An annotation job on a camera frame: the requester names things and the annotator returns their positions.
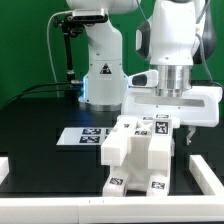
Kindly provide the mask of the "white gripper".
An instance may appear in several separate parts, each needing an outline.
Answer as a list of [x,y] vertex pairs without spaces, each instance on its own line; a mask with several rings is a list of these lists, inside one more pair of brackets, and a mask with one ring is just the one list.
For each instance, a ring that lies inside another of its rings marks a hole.
[[124,96],[121,114],[153,116],[170,114],[188,126],[186,144],[196,132],[196,126],[215,127],[219,123],[219,102],[222,89],[211,86],[193,86],[180,97],[157,96],[154,88],[129,88]]

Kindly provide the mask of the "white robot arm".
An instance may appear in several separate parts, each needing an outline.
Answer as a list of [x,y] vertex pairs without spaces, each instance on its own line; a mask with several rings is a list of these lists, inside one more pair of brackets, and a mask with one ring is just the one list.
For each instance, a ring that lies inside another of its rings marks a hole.
[[136,30],[136,52],[151,68],[122,74],[121,34],[106,17],[137,8],[134,0],[66,0],[71,20],[84,24],[89,71],[79,103],[123,115],[170,114],[194,131],[219,122],[222,89],[190,83],[191,69],[205,64],[215,48],[210,0],[156,0],[153,13]]

